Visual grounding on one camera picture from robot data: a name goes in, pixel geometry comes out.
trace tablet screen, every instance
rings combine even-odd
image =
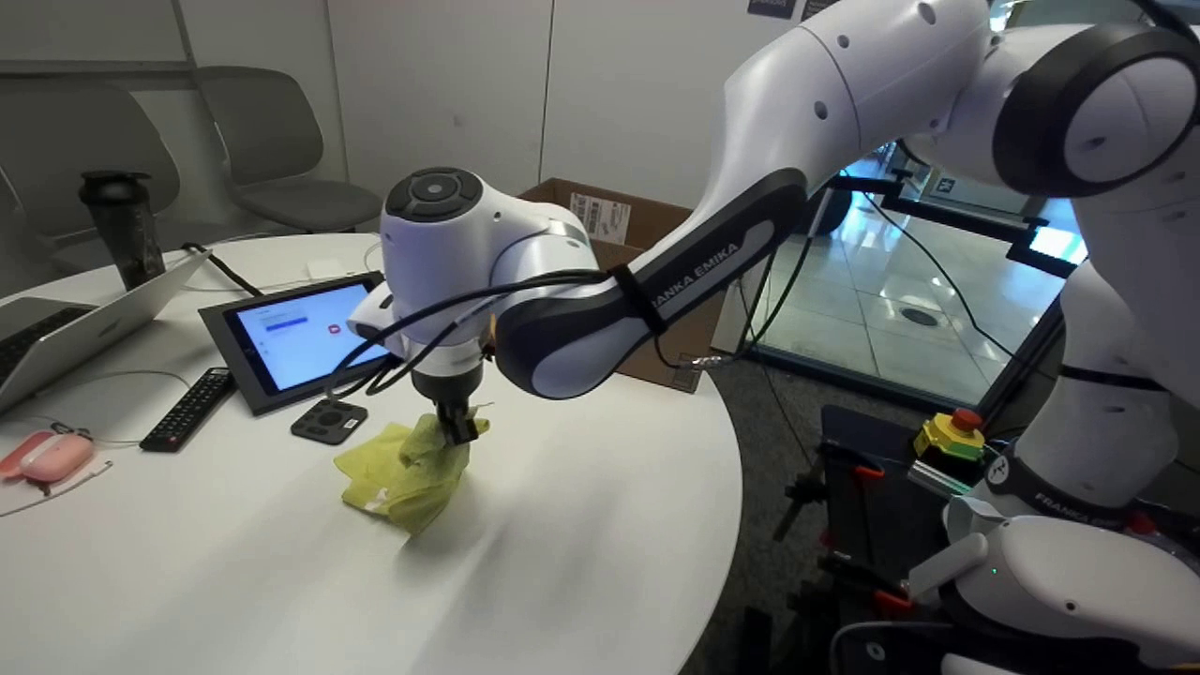
[[[368,301],[368,286],[324,287],[313,296],[245,307],[237,312],[237,327],[273,389],[294,389],[335,373],[347,353],[364,339],[350,327],[362,301]]]

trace cardboard box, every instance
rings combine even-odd
[[[592,233],[592,251],[602,269],[639,257],[644,247],[663,239],[674,224],[684,224],[692,212],[668,201],[602,192],[572,179],[544,179],[533,192],[527,192],[527,197],[559,201],[575,209]],[[722,293],[697,304],[693,312],[685,312],[684,318],[674,318],[674,327],[660,336],[663,354],[674,362],[710,354],[718,318],[722,318]],[[644,381],[672,384],[672,389],[685,389],[685,394],[697,384],[697,372],[668,367],[655,354],[654,339],[644,339],[619,372]]]

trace yellow-green cloth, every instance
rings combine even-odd
[[[342,502],[389,522],[405,533],[424,533],[449,502],[470,463],[470,443],[454,444],[435,417],[417,428],[388,428],[355,448],[335,456],[350,476]]]

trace table surface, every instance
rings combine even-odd
[[[375,234],[220,244],[262,287],[380,269]],[[37,296],[115,296],[93,269]],[[0,417],[12,444],[44,419],[85,424],[99,463],[70,494],[0,522],[5,672],[679,672],[732,564],[744,469],[714,381],[697,394],[614,373],[537,401],[499,372],[493,431],[435,528],[408,538],[342,504],[308,408],[224,401],[185,454],[135,443],[219,353],[194,307],[237,301],[199,269],[128,343]],[[364,398],[413,424],[413,384]],[[0,486],[0,509],[37,499]]]

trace gray chair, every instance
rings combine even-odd
[[[324,159],[324,132],[295,78],[262,68],[199,68],[194,84],[224,148],[234,201],[300,233],[380,216],[380,194],[308,174]]]
[[[180,174],[142,103],[99,78],[0,78],[0,293],[108,263],[82,171],[147,171],[152,204]]]

